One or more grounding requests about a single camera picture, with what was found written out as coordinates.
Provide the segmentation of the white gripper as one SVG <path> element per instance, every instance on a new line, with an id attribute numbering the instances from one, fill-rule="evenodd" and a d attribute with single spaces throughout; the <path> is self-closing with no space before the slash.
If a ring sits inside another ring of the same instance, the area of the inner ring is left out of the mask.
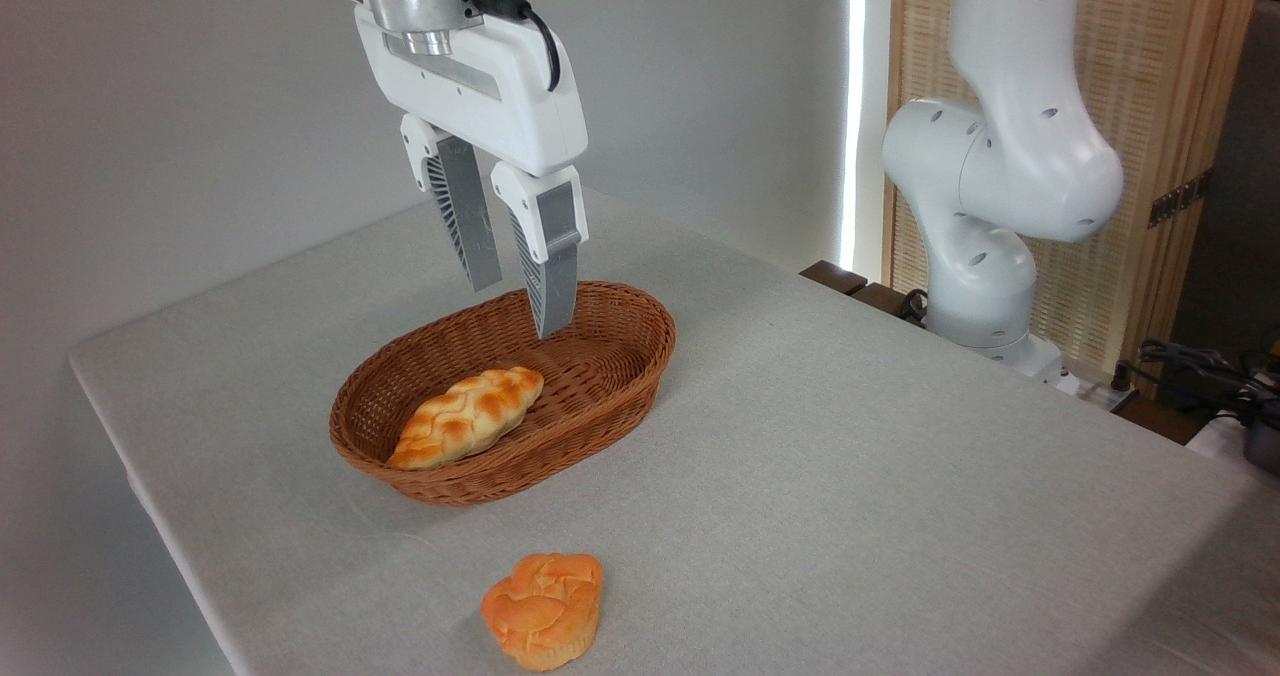
<path id="1" fill-rule="evenodd" d="M 549 91 L 535 26 L 489 17 L 453 32 L 449 55 L 430 56 L 410 52 L 365 6 L 355 6 L 355 20 L 381 92 L 407 111 L 399 133 L 413 179 L 438 207 L 471 288 L 502 280 L 477 146 L 508 163 L 494 166 L 492 184 L 509 211 L 538 335 L 566 328 L 577 293 L 577 248 L 589 239 L 580 175 L 567 166 L 588 149 L 567 55 Z"/>

